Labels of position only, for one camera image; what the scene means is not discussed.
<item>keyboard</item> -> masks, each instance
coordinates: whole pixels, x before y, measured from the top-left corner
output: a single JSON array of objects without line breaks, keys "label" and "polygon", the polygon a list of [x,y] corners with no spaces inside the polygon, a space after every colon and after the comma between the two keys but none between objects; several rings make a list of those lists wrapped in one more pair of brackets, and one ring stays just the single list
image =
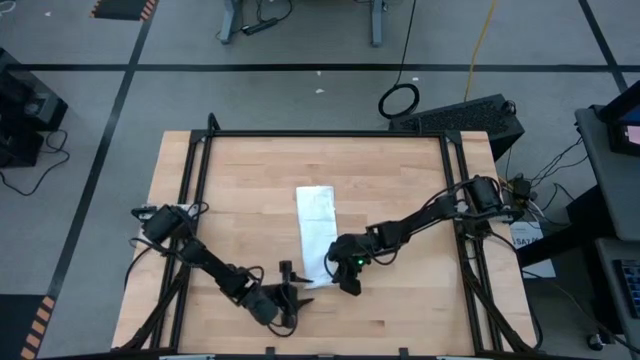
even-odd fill
[{"label": "keyboard", "polygon": [[400,122],[402,130],[419,130],[418,121],[424,130],[486,131],[489,135],[503,133],[509,129],[505,115],[493,101],[481,101],[468,106],[437,112],[424,112]]},{"label": "keyboard", "polygon": [[622,292],[627,299],[631,317],[640,318],[640,261],[614,260],[614,268],[618,274]]}]

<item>robotic arm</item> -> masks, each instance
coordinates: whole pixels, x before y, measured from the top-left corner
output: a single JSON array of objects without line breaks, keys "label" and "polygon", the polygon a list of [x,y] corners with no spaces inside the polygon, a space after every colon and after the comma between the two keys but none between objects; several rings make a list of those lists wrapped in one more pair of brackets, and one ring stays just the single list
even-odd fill
[{"label": "robotic arm", "polygon": [[[298,310],[313,299],[298,299],[297,289],[292,283],[311,281],[297,276],[292,271],[291,261],[280,262],[282,283],[262,286],[264,273],[259,277],[251,273],[253,269],[262,270],[262,268],[245,269],[233,264],[225,264],[194,236],[193,218],[188,211],[181,207],[164,205],[160,209],[155,207],[134,209],[131,213],[143,221],[142,231],[148,242],[143,239],[137,240],[164,256],[175,256],[182,262],[182,266],[147,321],[138,329],[133,338],[119,349],[142,348],[173,297],[186,282],[189,268],[199,268],[211,275],[220,287],[220,291],[229,300],[236,306],[247,309],[259,324],[265,325],[269,329],[271,329],[271,325],[274,325],[273,321],[278,313],[281,313],[282,319],[278,326],[288,328],[290,332],[281,334],[272,329],[271,331],[281,337],[293,334],[297,325]],[[169,237],[181,239],[182,247],[178,251],[172,251],[162,246],[162,242]]]},{"label": "robotic arm", "polygon": [[[465,191],[472,201],[471,209],[459,210],[456,193]],[[510,210],[500,199],[500,186],[490,177],[476,176],[462,181],[451,188],[436,193],[415,213],[399,221],[386,221],[366,227],[364,234],[344,234],[331,243],[325,255],[325,269],[340,284],[340,289],[354,296],[360,295],[361,286],[358,273],[372,261],[380,265],[391,264],[398,250],[409,242],[411,236],[425,230],[440,221],[462,219],[467,226],[488,226],[486,220],[497,217],[515,217],[522,215]],[[394,254],[386,261],[380,256]],[[338,263],[335,274],[329,271],[328,261]]]}]

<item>wooden tabletop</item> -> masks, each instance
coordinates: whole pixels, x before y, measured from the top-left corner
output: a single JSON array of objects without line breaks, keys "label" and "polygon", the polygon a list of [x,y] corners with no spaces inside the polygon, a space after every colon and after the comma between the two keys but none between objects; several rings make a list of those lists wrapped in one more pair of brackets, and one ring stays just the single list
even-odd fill
[{"label": "wooden tabletop", "polygon": [[[188,139],[188,132],[164,134],[149,203],[176,202]],[[463,142],[469,174],[495,177],[486,134],[463,133]],[[265,284],[280,281],[280,260],[292,260],[304,275],[295,189],[309,185],[334,187],[338,234],[363,233],[368,224],[404,218],[446,187],[437,139],[215,138],[204,193],[211,209],[202,216],[198,237],[225,262],[263,266]],[[507,225],[492,226],[510,239]],[[491,238],[484,247],[495,303],[533,345],[516,257]],[[150,253],[131,273],[114,346],[125,343],[155,306],[164,261]],[[179,350],[262,354],[273,346],[280,354],[394,355],[407,347],[412,355],[473,354],[451,221],[415,235],[391,266],[367,266],[359,278],[358,297],[337,287],[302,290],[301,298],[315,301],[301,310],[295,334],[282,339],[221,295],[209,275],[194,270]],[[478,313],[490,348],[482,306]],[[167,313],[164,345],[172,318],[173,309]]]}]

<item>black bracket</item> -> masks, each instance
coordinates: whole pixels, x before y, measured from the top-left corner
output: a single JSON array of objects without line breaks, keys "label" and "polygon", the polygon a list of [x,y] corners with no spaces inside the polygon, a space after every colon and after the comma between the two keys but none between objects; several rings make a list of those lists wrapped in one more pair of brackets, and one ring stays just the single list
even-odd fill
[{"label": "black bracket", "polygon": [[462,134],[457,130],[445,130],[444,136],[456,145],[462,145]]},{"label": "black bracket", "polygon": [[220,131],[220,124],[218,124],[218,119],[213,113],[209,113],[209,122],[208,122],[208,135],[213,136],[215,131]]},{"label": "black bracket", "polygon": [[409,360],[408,348],[398,348],[398,352],[400,352],[400,360]]},{"label": "black bracket", "polygon": [[191,130],[191,136],[189,137],[189,144],[196,144],[207,136],[207,130]]},{"label": "black bracket", "polygon": [[264,359],[265,360],[276,360],[276,348],[273,346],[268,346],[264,349]]}]

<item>black cable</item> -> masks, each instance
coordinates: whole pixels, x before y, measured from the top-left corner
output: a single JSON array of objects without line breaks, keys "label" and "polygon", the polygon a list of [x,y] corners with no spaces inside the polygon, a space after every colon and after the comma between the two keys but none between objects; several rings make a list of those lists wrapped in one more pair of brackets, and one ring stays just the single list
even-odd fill
[{"label": "black cable", "polygon": [[511,163],[511,150],[513,149],[513,145],[509,148],[509,155],[507,156],[507,167],[504,169],[504,181],[509,184],[509,163]]},{"label": "black cable", "polygon": [[571,294],[570,292],[568,292],[567,290],[563,289],[560,285],[556,284],[554,281],[551,281],[549,279],[546,279],[538,274],[534,274],[531,273],[529,271],[526,270],[522,270],[523,273],[533,276],[535,278],[538,278],[542,281],[544,281],[545,283],[553,286],[556,290],[560,291],[561,293],[563,293],[566,297],[569,298],[569,300],[571,300],[571,302],[578,308],[580,309],[580,311],[582,312],[582,314],[584,314],[586,316],[587,319],[589,319],[600,331],[606,333],[607,335],[611,336],[613,339],[615,339],[618,343],[620,343],[620,345],[626,347],[627,349],[629,349],[630,351],[633,351],[636,354],[640,354],[640,349],[638,349],[637,347],[629,344],[628,342],[626,342],[624,339],[622,339],[621,337],[619,337],[618,335],[614,334],[613,331],[609,330],[609,328],[607,328],[606,326],[604,326],[604,324],[602,324],[600,321],[596,320],[595,318],[593,318],[591,316],[591,314],[589,314],[589,312],[587,312],[584,307],[582,307],[582,305],[580,305],[580,302],[578,301],[578,299]]},{"label": "black cable", "polygon": [[542,347],[542,342],[544,341],[544,334],[542,333],[542,326],[540,326],[540,320],[538,320],[538,315],[536,314],[536,312],[533,310],[533,306],[531,306],[531,304],[529,305],[529,313],[531,314],[531,318],[533,319],[533,326],[536,329],[537,335],[538,335],[538,341],[536,342],[536,345],[533,347],[533,350],[540,350],[540,348]]},{"label": "black cable", "polygon": [[511,248],[511,250],[513,250],[513,252],[516,253],[516,255],[518,254],[518,249],[516,249],[516,247],[513,245],[513,243],[509,240],[507,240],[504,236],[492,231],[490,232],[490,234],[492,236],[494,236],[495,238],[502,240],[502,242],[504,242],[507,246],[509,246]]},{"label": "black cable", "polygon": [[567,189],[564,188],[564,186],[562,186],[561,184],[558,183],[553,183],[553,186],[557,186],[560,188],[560,190],[564,191],[565,195],[567,195],[567,197],[569,199],[571,199],[571,201],[575,201],[576,198],[574,198],[573,196],[571,196],[571,194],[567,191]]},{"label": "black cable", "polygon": [[[60,143],[60,146],[57,146],[57,147],[56,147],[56,146],[51,145],[50,140],[51,140],[51,136],[52,136],[53,134],[57,134],[57,133],[62,133],[62,134],[64,135],[64,137],[63,137],[63,139],[62,139],[62,142]],[[50,167],[49,167],[49,168],[48,168],[48,169],[47,169],[47,170],[42,174],[42,176],[40,176],[40,179],[39,179],[39,180],[38,180],[38,182],[36,183],[36,186],[33,188],[33,190],[28,191],[28,192],[23,192],[22,190],[18,189],[17,187],[15,187],[15,186],[13,186],[13,185],[9,184],[9,183],[7,182],[7,179],[6,179],[5,175],[2,173],[2,171],[0,171],[0,178],[2,179],[2,183],[3,183],[6,187],[8,187],[9,189],[11,189],[11,190],[15,191],[16,193],[18,193],[18,194],[20,194],[20,195],[22,195],[22,196],[24,196],[24,197],[28,197],[28,196],[33,195],[33,194],[38,190],[38,188],[40,187],[40,184],[42,184],[42,181],[43,181],[43,180],[44,180],[44,178],[47,176],[47,174],[49,174],[49,172],[50,172],[51,170],[53,170],[53,169],[57,168],[58,166],[60,166],[60,165],[62,165],[62,164],[64,164],[64,163],[66,163],[66,162],[67,162],[67,161],[69,161],[69,159],[71,158],[71,154],[69,154],[66,150],[64,150],[64,145],[67,143],[67,138],[68,138],[68,137],[69,137],[69,134],[68,134],[66,131],[64,131],[64,130],[62,130],[62,129],[58,129],[57,131],[54,131],[54,132],[49,133],[49,134],[47,135],[47,137],[45,138],[45,145],[47,145],[47,147],[49,147],[49,148],[51,148],[51,149],[53,149],[53,150],[52,150],[52,151],[41,150],[41,151],[40,151],[41,153],[44,153],[44,154],[57,154],[57,153],[63,153],[63,154],[65,154],[65,157],[64,157],[64,159],[62,159],[62,160],[58,161],[57,163],[55,163],[55,164],[51,165],[51,166],[50,166]]]},{"label": "black cable", "polygon": [[142,250],[142,252],[140,254],[138,254],[138,256],[136,256],[133,261],[131,262],[131,264],[129,265],[129,268],[127,269],[127,273],[124,276],[124,288],[125,290],[127,289],[127,282],[129,282],[129,275],[131,275],[131,270],[133,270],[133,267],[135,266],[135,264],[138,262],[138,260],[140,260],[140,258],[142,256],[144,256],[144,254],[148,253],[149,250],[151,250],[150,247]]},{"label": "black cable", "polygon": [[207,203],[206,201],[200,201],[199,203],[191,204],[191,206],[189,206],[189,209],[187,210],[187,214],[196,206],[201,206],[201,208],[198,209],[197,213],[195,213],[195,214],[193,214],[191,216],[191,219],[193,219],[193,220],[199,218],[200,215],[202,215],[202,214],[206,213],[207,211],[209,211],[209,208],[210,208],[209,203]]},{"label": "black cable", "polygon": [[[402,62],[400,63],[400,71],[398,72],[398,78],[396,79],[396,82],[395,84],[393,84],[391,89],[387,90],[387,92],[384,93],[384,95],[382,95],[382,98],[380,98],[380,101],[378,101],[378,112],[384,118],[389,120],[413,113],[418,108],[418,103],[420,103],[420,91],[418,90],[417,86],[409,83],[399,84],[400,78],[402,77],[402,71],[404,70],[404,62],[407,57],[407,48],[409,47],[409,39],[411,38],[411,28],[413,27],[413,18],[416,12],[416,3],[417,3],[417,0],[413,0],[413,6],[411,7],[411,17],[409,20],[409,28],[407,29],[407,38],[405,39],[405,43],[404,43],[404,51],[402,52]],[[388,114],[386,111],[384,111],[384,102],[387,100],[387,98],[391,94],[393,94],[399,89],[411,90],[413,92],[413,102],[411,103],[411,105],[409,105],[408,108],[404,109],[399,113]]]},{"label": "black cable", "polygon": [[570,164],[570,165],[562,165],[562,166],[560,166],[560,167],[556,168],[554,171],[552,171],[551,173],[549,173],[549,174],[545,175],[543,178],[541,178],[541,179],[540,179],[540,181],[538,181],[538,184],[540,184],[540,182],[542,182],[542,180],[544,180],[545,178],[550,177],[551,175],[553,175],[553,174],[557,173],[557,172],[558,172],[558,171],[560,171],[561,169],[566,169],[566,168],[570,168],[570,167],[574,167],[574,166],[580,165],[580,164],[582,164],[585,160],[587,160],[588,158],[589,158],[589,155],[585,155],[585,157],[583,157],[583,158],[582,158],[581,160],[579,160],[579,161],[576,161],[576,162],[575,162],[575,163],[573,163],[573,164]]},{"label": "black cable", "polygon": [[331,279],[333,280],[336,277],[336,274],[331,273],[331,271],[329,270],[329,264],[327,263],[328,261],[329,261],[329,251],[327,251],[327,253],[324,254],[324,271],[326,271],[327,274],[331,276]]},{"label": "black cable", "polygon": [[[287,13],[283,17],[280,17],[280,18],[277,17],[276,19],[278,20],[278,22],[288,18],[289,15],[291,15],[291,13],[293,12],[292,0],[287,0],[287,1],[289,2],[289,11],[287,11]],[[261,22],[261,23],[267,21],[262,18],[262,3],[263,3],[263,0],[256,0],[256,5],[258,6],[258,8],[256,9],[256,18],[258,19],[258,22]]]},{"label": "black cable", "polygon": [[[520,267],[520,258],[518,257],[518,249],[516,249],[515,245],[513,245],[513,242],[507,240],[504,236],[491,231],[490,234],[494,237],[496,237],[497,239],[501,240],[502,242],[504,242],[506,245],[509,246],[509,248],[511,248],[511,250],[513,251],[513,253],[516,255],[516,259],[518,260],[518,267]],[[533,307],[531,306],[531,304],[529,302],[527,302],[527,305],[529,306],[529,313],[531,313],[531,318],[533,320],[533,325],[536,328],[536,331],[538,333],[538,341],[536,342],[536,345],[533,347],[534,350],[539,350],[540,347],[542,346],[542,342],[544,341],[544,334],[542,333],[542,326],[540,326],[540,321],[538,320],[538,316],[536,315],[535,311],[533,310]]]},{"label": "black cable", "polygon": [[289,306],[289,308],[294,311],[294,314],[293,314],[293,326],[291,327],[291,330],[289,330],[289,332],[285,333],[285,334],[279,333],[279,332],[275,331],[271,327],[271,326],[275,326],[275,327],[278,327],[278,328],[283,328],[284,327],[283,324],[275,324],[275,323],[271,322],[271,324],[267,325],[267,328],[269,329],[269,331],[271,331],[271,333],[273,335],[275,335],[277,337],[285,338],[285,337],[289,337],[289,336],[293,335],[293,333],[296,332],[296,329],[298,328],[298,309],[295,308],[293,306],[293,304],[291,304],[291,302],[289,301],[289,299],[285,295],[284,290],[282,290],[282,287],[280,287],[280,292],[282,293],[282,297],[284,298],[284,301],[287,302],[287,305]]},{"label": "black cable", "polygon": [[[251,271],[253,270],[259,270],[260,271],[260,276],[255,276],[253,275],[253,273]],[[247,274],[258,283],[258,286],[262,286],[262,280],[264,280],[264,268],[262,266],[251,266],[245,269],[245,271],[247,272]]]},{"label": "black cable", "polygon": [[553,195],[551,195],[551,198],[549,199],[549,202],[547,202],[547,205],[542,207],[540,210],[545,211],[549,208],[549,206],[553,202],[553,199],[555,199],[556,195],[558,194],[558,188],[561,189],[567,195],[567,197],[571,199],[571,201],[575,200],[575,198],[571,196],[571,194],[567,191],[567,189],[564,188],[564,186],[558,183],[553,183],[553,187],[554,187]]},{"label": "black cable", "polygon": [[131,245],[131,247],[133,248],[136,247],[135,245],[133,245],[134,242],[140,242],[140,243],[143,243],[144,245],[147,245],[148,247],[160,253],[161,256],[175,256],[178,260],[182,261],[177,251],[167,249],[159,244],[155,244],[149,240],[141,239],[137,237],[129,239],[129,245]]},{"label": "black cable", "polygon": [[558,170],[563,169],[563,168],[567,168],[567,167],[572,167],[572,166],[576,166],[580,163],[582,163],[583,161],[585,161],[587,159],[587,157],[585,156],[584,159],[580,160],[577,163],[571,164],[571,165],[564,165],[561,166],[557,169],[554,169],[554,167],[556,165],[558,165],[558,163],[562,160],[562,158],[569,152],[571,151],[574,147],[580,145],[582,143],[582,136],[578,138],[578,141],[576,141],[573,145],[570,145],[568,148],[566,148],[563,152],[561,152],[560,154],[556,155],[555,158],[553,158],[553,160],[551,160],[551,162],[549,164],[547,164],[545,167],[543,167],[536,176],[534,176],[532,179],[529,179],[531,181],[531,188],[534,188],[538,185],[540,185],[540,183],[548,178],[549,176],[555,174],[556,172],[558,172]]}]

